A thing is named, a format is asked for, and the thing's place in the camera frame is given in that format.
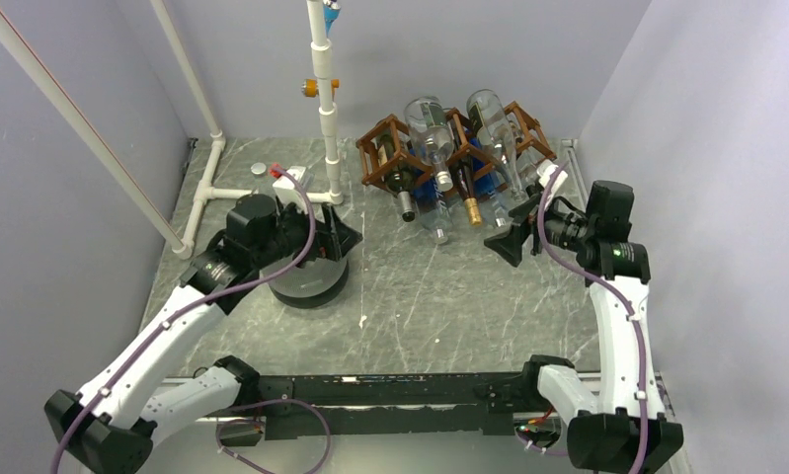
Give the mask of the tall clear glass bottle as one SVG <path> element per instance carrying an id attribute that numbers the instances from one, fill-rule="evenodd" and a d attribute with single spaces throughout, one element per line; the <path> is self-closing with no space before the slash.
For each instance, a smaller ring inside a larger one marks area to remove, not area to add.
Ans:
<path id="1" fill-rule="evenodd" d="M 519 202 L 527 200 L 525 185 L 518 174 L 512 127 L 498 95 L 491 89 L 474 92 L 467 99 L 466 112 L 481 149 L 489 155 L 512 197 Z"/>

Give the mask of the short clear glass bottle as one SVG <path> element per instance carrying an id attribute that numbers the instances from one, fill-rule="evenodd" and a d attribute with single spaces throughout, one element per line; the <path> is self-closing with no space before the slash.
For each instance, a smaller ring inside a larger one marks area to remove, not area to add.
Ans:
<path id="1" fill-rule="evenodd" d="M 437 188 L 448 192 L 453 180 L 447 160 L 454 151 L 443 107 L 435 96 L 422 96 L 404 109 L 404 117 L 416 156 L 434 171 Z"/>

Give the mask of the dark green wine bottle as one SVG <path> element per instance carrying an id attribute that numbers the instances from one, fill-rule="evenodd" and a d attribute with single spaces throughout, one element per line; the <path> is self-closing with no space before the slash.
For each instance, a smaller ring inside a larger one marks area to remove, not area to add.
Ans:
<path id="1" fill-rule="evenodd" d="M 388 131 L 382 132 L 377 136 L 376 145 L 379 165 L 385 165 L 389 162 L 394 163 L 394 166 L 383 176 L 383 182 L 386 188 L 396 195 L 402 220 L 412 222 L 416 218 L 411 198 L 415 175 L 407 164 L 394 159 L 394 139 Z"/>

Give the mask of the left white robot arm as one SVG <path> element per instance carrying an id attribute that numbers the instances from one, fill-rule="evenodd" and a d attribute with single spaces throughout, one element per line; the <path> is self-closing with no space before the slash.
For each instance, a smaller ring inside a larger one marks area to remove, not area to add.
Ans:
<path id="1" fill-rule="evenodd" d="M 152 449 L 192 421 L 263 399 L 260 373 L 229 355 L 164 396 L 156 391 L 175 362 L 254 288 L 318 260 L 345 258 L 362 240 L 329 204 L 238 199 L 225 226 L 194 257 L 151 323 L 101 373 L 44 406 L 58 443 L 51 463 L 72 455 L 95 473 L 134 473 Z"/>

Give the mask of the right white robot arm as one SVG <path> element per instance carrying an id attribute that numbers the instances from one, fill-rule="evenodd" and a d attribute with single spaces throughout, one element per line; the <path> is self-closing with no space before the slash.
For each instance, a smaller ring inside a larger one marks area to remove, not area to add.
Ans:
<path id="1" fill-rule="evenodd" d="M 682 426 L 668 419 L 659 392 L 647 329 L 651 272 L 647 249 L 630 241 L 631 187 L 592 185 L 587 205 L 558 209 L 540 185 L 510 212 L 511 224 L 485 246 L 516 267 L 522 245 L 532 254 L 560 248 L 574 253 L 571 271 L 589 290 L 599 335 L 600 388 L 581 380 L 574 365 L 533 355 L 519 376 L 519 396 L 532 410 L 557 414 L 565 425 L 573 466 L 597 473 L 656 473 L 682 448 Z"/>

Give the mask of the blue square bottle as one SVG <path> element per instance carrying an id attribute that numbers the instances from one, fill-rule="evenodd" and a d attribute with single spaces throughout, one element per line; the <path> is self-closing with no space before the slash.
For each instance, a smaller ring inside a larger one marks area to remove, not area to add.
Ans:
<path id="1" fill-rule="evenodd" d="M 475 173 L 484 167 L 484 163 L 472 155 L 469 156 L 472 162 L 476 198 L 483 223 L 488 221 L 491 226 L 496 228 L 506 226 L 510 220 L 509 209 L 506 200 L 498 190 L 500 181 L 497 175 L 494 172 L 490 172 L 479 179 L 475 179 Z"/>
<path id="2" fill-rule="evenodd" d="M 432 233 L 436 244 L 446 244 L 449 241 L 451 216 L 435 178 L 429 178 L 421 185 L 414 184 L 411 195 L 421 225 Z"/>

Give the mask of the gold capped dark bottle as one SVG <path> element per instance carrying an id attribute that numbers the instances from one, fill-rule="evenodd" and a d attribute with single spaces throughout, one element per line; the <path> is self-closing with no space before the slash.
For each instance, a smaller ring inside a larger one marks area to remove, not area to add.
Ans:
<path id="1" fill-rule="evenodd" d="M 476 198 L 473 168 L 469 155 L 464 154 L 452 166 L 449 167 L 454 179 L 455 188 L 462 199 L 467 218 L 471 226 L 479 226 L 483 223 L 483 218 Z"/>

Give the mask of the brown wooden wine rack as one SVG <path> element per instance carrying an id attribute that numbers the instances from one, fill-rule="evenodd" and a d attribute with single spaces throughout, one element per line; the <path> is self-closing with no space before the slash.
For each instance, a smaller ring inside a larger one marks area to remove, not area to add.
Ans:
<path id="1" fill-rule="evenodd" d="M 512 102 L 505 106 L 507 118 L 517 125 L 522 139 L 516 144 L 519 153 L 532 151 L 533 163 L 522 167 L 524 171 L 535 169 L 545 160 L 555 160 L 557 154 L 547 143 L 545 133 L 537 118 L 530 115 L 518 103 Z M 459 160 L 470 157 L 481 167 L 474 172 L 474 179 L 479 180 L 495 171 L 488 153 L 475 146 L 476 134 L 470 130 L 471 120 L 468 115 L 452 108 L 445 113 L 447 122 L 452 125 L 453 136 L 460 141 L 460 146 L 446 160 L 452 166 Z M 416 174 L 414 183 L 421 186 L 434 176 L 432 165 L 423 162 L 413 152 L 413 145 L 408 135 L 408 127 L 397 116 L 390 115 L 381 120 L 368 133 L 355 143 L 358 149 L 362 168 L 361 183 L 365 186 L 376 186 L 383 191 L 387 189 L 385 177 L 397 166 L 404 165 Z"/>

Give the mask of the clear bottle silver cap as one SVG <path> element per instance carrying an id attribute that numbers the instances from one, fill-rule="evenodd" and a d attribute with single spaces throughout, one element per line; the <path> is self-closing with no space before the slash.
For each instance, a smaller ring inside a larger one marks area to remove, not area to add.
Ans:
<path id="1" fill-rule="evenodd" d="M 264 176 L 268 171 L 268 167 L 264 163 L 256 162 L 251 165 L 250 171 L 255 176 Z"/>

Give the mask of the black round spool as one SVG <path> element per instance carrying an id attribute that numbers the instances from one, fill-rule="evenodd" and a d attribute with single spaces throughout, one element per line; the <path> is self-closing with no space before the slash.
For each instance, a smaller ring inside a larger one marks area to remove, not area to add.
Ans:
<path id="1" fill-rule="evenodd" d="M 311 309 L 335 299 L 350 274 L 347 258 L 309 260 L 268 283 L 274 297 L 287 306 Z"/>

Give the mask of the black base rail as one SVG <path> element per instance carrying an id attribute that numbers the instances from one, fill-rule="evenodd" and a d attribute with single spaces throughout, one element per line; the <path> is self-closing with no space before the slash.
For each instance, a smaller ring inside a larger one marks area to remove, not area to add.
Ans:
<path id="1" fill-rule="evenodd" d="M 525 371 L 264 375 L 219 417 L 255 416 L 268 440 L 307 435 L 512 435 L 548 411 Z"/>

